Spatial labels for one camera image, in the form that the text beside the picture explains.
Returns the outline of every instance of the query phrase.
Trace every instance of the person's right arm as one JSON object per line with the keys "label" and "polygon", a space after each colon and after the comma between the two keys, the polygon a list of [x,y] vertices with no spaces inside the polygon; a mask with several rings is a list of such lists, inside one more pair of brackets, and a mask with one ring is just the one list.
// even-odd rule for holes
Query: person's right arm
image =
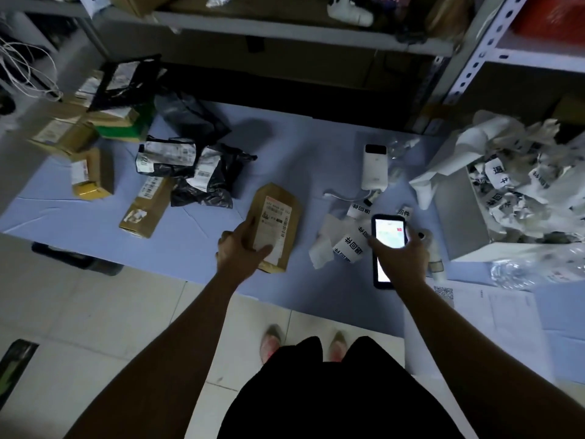
{"label": "person's right arm", "polygon": [[415,232],[405,248],[370,246],[412,315],[480,438],[585,437],[585,409],[506,354],[425,283],[428,253]]}

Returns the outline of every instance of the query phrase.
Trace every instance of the bundle of white cable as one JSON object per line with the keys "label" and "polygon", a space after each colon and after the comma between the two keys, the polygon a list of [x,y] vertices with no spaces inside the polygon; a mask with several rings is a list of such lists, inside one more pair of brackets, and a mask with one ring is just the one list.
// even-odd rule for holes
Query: bundle of white cable
{"label": "bundle of white cable", "polygon": [[[51,61],[51,64],[53,65],[53,75],[49,76],[44,72],[33,68],[33,66],[31,66],[26,61],[23,55],[14,48],[15,45],[25,47],[26,50],[29,51],[31,59],[33,59],[32,52],[30,51],[32,48],[39,49],[45,54],[47,54],[49,60]],[[55,60],[53,60],[51,55],[45,49],[39,46],[22,43],[20,41],[8,42],[0,37],[0,66],[2,66],[6,71],[6,74],[8,74],[8,78],[10,79],[14,87],[28,97],[46,98],[47,100],[56,102],[59,101],[63,96],[63,93],[61,92],[61,90],[59,90],[59,87],[57,86],[57,66],[55,65]],[[17,79],[17,77],[15,77],[11,73],[11,70],[17,70],[17,72],[20,73],[24,81]],[[33,74],[37,76],[40,81],[46,84],[48,86],[48,89],[40,89],[36,87],[32,79]]]}

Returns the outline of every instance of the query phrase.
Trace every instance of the bottle label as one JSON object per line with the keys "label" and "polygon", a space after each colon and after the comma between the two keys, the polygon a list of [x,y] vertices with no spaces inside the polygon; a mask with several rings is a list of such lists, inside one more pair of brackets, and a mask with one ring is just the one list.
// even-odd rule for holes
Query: bottle label
{"label": "bottle label", "polygon": [[562,266],[548,270],[547,272],[543,273],[543,276],[546,280],[554,283],[576,282],[585,279],[585,277],[581,277],[580,275],[571,272],[568,268],[564,268]]}

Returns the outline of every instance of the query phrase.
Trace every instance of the red object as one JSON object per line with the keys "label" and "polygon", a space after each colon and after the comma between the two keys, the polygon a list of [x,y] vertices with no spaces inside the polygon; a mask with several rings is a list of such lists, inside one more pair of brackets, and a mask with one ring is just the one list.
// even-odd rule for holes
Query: red object
{"label": "red object", "polygon": [[528,0],[512,29],[526,37],[585,45],[585,0]]}

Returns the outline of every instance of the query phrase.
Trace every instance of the hand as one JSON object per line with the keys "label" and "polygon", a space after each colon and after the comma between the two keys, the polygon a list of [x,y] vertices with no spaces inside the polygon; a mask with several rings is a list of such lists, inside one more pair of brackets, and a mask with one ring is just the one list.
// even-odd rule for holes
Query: hand
{"label": "hand", "polygon": [[246,220],[233,231],[223,231],[218,240],[218,251],[215,258],[218,261],[218,272],[241,283],[254,274],[258,265],[271,252],[272,246],[267,245],[259,251],[244,248],[242,239],[249,235],[254,223],[253,219]]}
{"label": "hand", "polygon": [[408,243],[404,248],[390,248],[375,237],[368,244],[380,259],[380,265],[394,284],[424,282],[427,276],[429,253],[423,246],[417,232],[407,227]]}

